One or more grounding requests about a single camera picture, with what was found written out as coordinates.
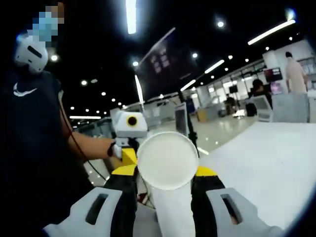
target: robot camera eye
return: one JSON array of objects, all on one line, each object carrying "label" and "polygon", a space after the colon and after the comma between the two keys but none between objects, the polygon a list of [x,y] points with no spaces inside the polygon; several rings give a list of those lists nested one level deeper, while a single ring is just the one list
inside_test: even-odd
[{"label": "robot camera eye", "polygon": [[127,119],[127,124],[132,127],[135,126],[137,124],[137,118],[134,116],[129,117]]}]

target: pole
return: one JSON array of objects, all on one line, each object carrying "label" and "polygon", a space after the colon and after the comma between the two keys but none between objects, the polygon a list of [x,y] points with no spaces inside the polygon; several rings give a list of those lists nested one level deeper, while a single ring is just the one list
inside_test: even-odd
[{"label": "pole", "polygon": [[[181,103],[185,102],[181,90],[178,90],[178,95],[179,95],[179,99],[180,99]],[[194,132],[193,125],[192,125],[191,118],[190,118],[190,116],[189,116],[188,111],[187,111],[187,118],[188,118],[189,139],[192,141],[192,143],[193,143],[194,146],[196,147],[196,149],[197,149],[197,155],[198,155],[198,157],[199,157],[198,146],[197,146],[197,139],[198,139],[198,136],[197,136],[197,133]]]}]

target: white table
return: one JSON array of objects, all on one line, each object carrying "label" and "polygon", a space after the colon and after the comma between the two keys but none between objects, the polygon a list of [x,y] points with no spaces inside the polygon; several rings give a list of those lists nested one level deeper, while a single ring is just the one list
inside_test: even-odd
[{"label": "white table", "polygon": [[268,225],[285,229],[316,184],[316,124],[256,122],[200,165],[255,204]]}]

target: man in beige shirt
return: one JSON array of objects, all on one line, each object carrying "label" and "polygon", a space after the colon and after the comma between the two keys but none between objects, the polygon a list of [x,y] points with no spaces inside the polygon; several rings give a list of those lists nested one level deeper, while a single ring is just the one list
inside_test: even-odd
[{"label": "man in beige shirt", "polygon": [[286,52],[285,56],[287,58],[286,84],[288,92],[293,92],[297,94],[307,93],[306,84],[308,78],[301,64],[293,58],[290,52]]}]

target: black ceiling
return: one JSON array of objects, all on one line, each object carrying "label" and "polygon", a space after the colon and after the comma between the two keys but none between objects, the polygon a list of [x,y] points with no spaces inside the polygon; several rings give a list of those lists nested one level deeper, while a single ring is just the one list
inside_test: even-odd
[{"label": "black ceiling", "polygon": [[[260,59],[265,47],[278,48],[301,40],[299,25],[283,29],[249,46],[247,42],[264,31],[286,21],[287,5],[277,1],[237,3],[235,1],[137,0],[137,32],[127,33],[125,0],[81,0],[66,2],[65,24],[54,43],[60,60],[47,66],[64,88],[64,107],[69,115],[95,116],[95,111],[109,111],[118,102],[128,105],[138,101],[133,61],[140,61],[148,50],[171,28],[198,53],[201,72],[220,59],[224,66],[215,69],[215,79]],[[218,20],[225,27],[216,26]],[[211,74],[199,79],[212,81]],[[97,79],[82,87],[80,81]]]}]

